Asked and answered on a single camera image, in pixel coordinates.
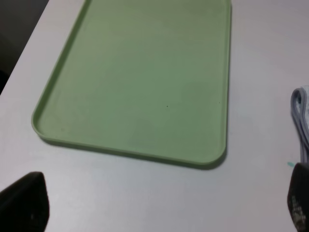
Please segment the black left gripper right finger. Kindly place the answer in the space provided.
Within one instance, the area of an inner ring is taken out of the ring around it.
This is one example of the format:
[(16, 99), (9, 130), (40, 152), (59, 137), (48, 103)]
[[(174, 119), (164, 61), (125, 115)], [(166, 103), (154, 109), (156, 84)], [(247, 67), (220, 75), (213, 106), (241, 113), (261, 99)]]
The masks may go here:
[(298, 232), (309, 231), (309, 165), (297, 163), (293, 169), (287, 205)]

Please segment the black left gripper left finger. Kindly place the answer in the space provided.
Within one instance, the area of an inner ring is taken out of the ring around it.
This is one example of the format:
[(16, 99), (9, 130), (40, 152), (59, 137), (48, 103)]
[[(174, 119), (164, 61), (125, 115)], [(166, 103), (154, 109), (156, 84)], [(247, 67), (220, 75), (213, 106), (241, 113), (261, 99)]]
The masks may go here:
[(0, 192), (2, 232), (43, 232), (50, 215), (42, 172), (30, 172)]

